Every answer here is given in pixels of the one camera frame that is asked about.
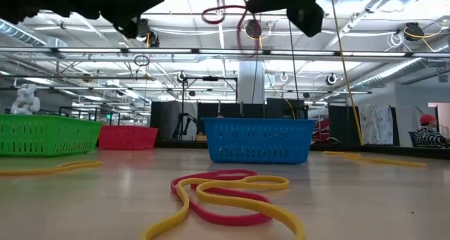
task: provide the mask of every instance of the red cap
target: red cap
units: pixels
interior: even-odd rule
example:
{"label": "red cap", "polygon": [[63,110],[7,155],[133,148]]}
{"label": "red cap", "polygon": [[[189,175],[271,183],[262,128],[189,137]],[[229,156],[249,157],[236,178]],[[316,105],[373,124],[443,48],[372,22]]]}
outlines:
{"label": "red cap", "polygon": [[433,122],[436,120],[436,117],[433,115],[428,115],[428,114],[424,114],[420,117],[420,123],[423,124],[428,124],[430,122]]}

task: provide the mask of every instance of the green plastic basket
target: green plastic basket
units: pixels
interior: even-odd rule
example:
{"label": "green plastic basket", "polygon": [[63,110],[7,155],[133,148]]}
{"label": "green plastic basket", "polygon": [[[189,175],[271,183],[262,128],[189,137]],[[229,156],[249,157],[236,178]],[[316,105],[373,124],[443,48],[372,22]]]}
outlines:
{"label": "green plastic basket", "polygon": [[93,151],[102,124],[49,115],[0,115],[0,156],[59,156]]}

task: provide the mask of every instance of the person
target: person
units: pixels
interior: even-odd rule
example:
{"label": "person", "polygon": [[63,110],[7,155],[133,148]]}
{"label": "person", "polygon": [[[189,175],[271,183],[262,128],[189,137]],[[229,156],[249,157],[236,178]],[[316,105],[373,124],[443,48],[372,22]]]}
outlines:
{"label": "person", "polygon": [[426,146],[446,146],[449,141],[442,136],[434,128],[437,126],[437,120],[433,115],[422,115],[420,117],[420,127],[417,130],[416,143],[417,145]]}

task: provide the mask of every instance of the table surface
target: table surface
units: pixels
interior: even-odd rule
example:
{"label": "table surface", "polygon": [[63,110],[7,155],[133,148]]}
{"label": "table surface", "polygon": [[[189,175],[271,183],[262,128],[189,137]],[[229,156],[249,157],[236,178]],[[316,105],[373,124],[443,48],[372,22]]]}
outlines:
{"label": "table surface", "polygon": [[[450,162],[396,159],[426,162],[428,167],[355,163],[320,152],[311,152],[304,165],[216,164],[210,161],[207,150],[195,149],[0,158],[0,170],[42,168],[73,160],[104,162],[100,169],[0,178],[0,239],[138,240],[149,225],[180,208],[181,202],[169,190],[172,179],[244,168],[290,180],[288,190],[259,193],[296,214],[304,223],[307,239],[448,240]],[[203,205],[227,215],[250,213]],[[157,239],[210,238],[284,240],[294,236],[275,220],[251,227],[225,227],[191,213],[185,222]]]}

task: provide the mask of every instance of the red plastic basket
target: red plastic basket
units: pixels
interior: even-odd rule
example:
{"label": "red plastic basket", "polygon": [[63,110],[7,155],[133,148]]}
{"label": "red plastic basket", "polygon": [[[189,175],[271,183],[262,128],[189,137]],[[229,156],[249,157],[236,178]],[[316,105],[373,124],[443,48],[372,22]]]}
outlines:
{"label": "red plastic basket", "polygon": [[141,150],[155,147],[157,128],[102,126],[98,142],[101,149]]}

